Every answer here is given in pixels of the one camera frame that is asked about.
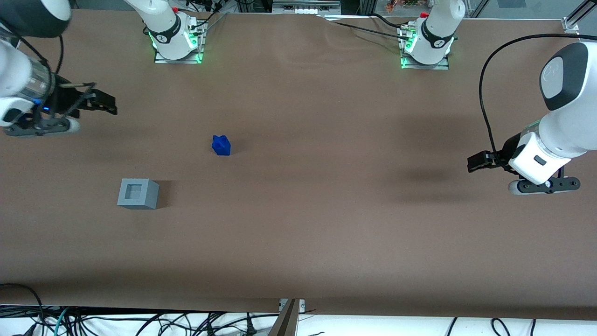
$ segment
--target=gray box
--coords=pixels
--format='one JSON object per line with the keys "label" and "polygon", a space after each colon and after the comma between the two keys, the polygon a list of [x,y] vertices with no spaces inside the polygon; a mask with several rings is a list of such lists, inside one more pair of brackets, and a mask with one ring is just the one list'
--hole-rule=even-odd
{"label": "gray box", "polygon": [[154,210],[158,191],[159,185],[150,179],[122,179],[117,205],[132,210]]}

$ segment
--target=blue plastic piece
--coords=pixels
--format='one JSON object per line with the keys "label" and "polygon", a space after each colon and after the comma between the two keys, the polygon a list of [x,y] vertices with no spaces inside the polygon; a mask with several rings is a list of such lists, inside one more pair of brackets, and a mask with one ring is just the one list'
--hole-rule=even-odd
{"label": "blue plastic piece", "polygon": [[211,147],[218,155],[230,155],[230,150],[232,149],[230,141],[228,141],[228,138],[225,135],[214,135],[214,141],[211,143]]}

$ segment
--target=brown table surface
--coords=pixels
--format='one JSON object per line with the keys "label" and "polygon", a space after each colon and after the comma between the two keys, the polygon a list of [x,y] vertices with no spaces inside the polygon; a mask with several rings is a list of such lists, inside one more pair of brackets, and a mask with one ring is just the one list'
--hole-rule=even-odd
{"label": "brown table surface", "polygon": [[[201,65],[154,64],[142,28],[135,12],[77,10],[64,34],[61,75],[98,82],[118,116],[0,138],[2,282],[60,305],[275,311],[300,297],[319,313],[597,318],[597,155],[569,164],[579,191],[554,196],[466,170],[490,148],[485,59],[559,21],[465,20],[449,71],[401,69],[394,39],[315,16],[229,15]],[[56,64],[57,39],[31,42]],[[547,112],[538,75],[570,42],[490,65],[500,147]],[[222,134],[230,157],[210,147]],[[158,181],[161,208],[118,207],[122,178]]]}

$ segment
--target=square hole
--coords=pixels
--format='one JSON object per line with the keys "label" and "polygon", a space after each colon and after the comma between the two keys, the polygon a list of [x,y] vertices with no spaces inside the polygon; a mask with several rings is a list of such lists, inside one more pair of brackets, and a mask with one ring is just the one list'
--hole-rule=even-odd
{"label": "square hole", "polygon": [[127,200],[137,200],[141,197],[141,185],[140,184],[129,184],[127,185],[127,191],[124,193],[124,198]]}

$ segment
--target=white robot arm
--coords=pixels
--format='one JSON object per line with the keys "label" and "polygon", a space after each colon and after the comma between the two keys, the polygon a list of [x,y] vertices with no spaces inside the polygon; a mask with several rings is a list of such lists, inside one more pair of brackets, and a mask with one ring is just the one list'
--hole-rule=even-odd
{"label": "white robot arm", "polygon": [[124,0],[145,22],[153,46],[164,58],[178,60],[198,48],[197,19],[174,12],[166,0]]}
{"label": "white robot arm", "polygon": [[462,0],[436,0],[429,17],[415,21],[416,34],[405,51],[419,63],[439,63],[450,52],[454,32],[465,12]]}
{"label": "white robot arm", "polygon": [[[166,59],[177,60],[198,48],[196,18],[177,13],[166,0],[125,0],[141,15],[153,46]],[[114,97],[76,85],[16,49],[11,40],[58,37],[67,28],[68,0],[0,0],[0,127],[10,136],[74,133],[80,129],[78,109],[117,114]],[[50,115],[42,118],[41,113]]]}
{"label": "white robot arm", "polygon": [[522,177],[509,185],[513,194],[580,187],[576,178],[553,175],[571,159],[597,149],[597,42],[575,42],[553,55],[541,71],[540,88],[550,112],[508,139],[498,157],[488,151],[469,157],[469,172],[511,168]]}

